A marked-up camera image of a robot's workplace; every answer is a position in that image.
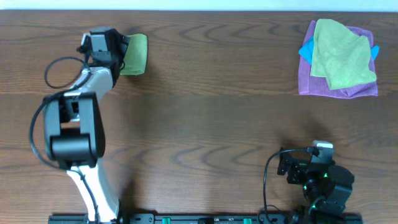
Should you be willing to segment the bright green cloth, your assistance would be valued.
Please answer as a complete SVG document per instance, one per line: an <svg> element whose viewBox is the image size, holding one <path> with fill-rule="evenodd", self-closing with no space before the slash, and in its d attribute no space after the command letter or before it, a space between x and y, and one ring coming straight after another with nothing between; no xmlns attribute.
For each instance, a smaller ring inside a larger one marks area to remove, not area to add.
<svg viewBox="0 0 398 224"><path fill-rule="evenodd" d="M142 75L147 64L147 36L144 34L129 35L128 47L124 56L124 68L121 75Z"/></svg>

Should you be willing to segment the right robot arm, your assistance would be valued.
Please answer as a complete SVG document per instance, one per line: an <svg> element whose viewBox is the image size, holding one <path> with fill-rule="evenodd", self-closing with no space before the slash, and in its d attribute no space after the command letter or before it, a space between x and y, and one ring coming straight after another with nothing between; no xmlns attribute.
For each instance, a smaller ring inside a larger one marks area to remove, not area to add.
<svg viewBox="0 0 398 224"><path fill-rule="evenodd" d="M308 146L309 160L297 159L296 149L281 149L277 174L287 175L287 183L302 187L309 203L294 210L286 223L347 223L344 215L354 183L354 175L333 160L333 146Z"/></svg>

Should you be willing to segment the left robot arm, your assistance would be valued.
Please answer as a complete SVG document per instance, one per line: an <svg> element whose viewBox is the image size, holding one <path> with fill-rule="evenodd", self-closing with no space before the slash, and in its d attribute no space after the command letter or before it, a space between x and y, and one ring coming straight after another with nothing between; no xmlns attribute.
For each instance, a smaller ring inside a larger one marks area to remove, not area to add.
<svg viewBox="0 0 398 224"><path fill-rule="evenodd" d="M116 29L85 33L78 52L85 56L77 81L44 100L45 151L74 181L88 209L87 223L116 223L120 202L106 178L106 140L99 102L116 84L129 37Z"/></svg>

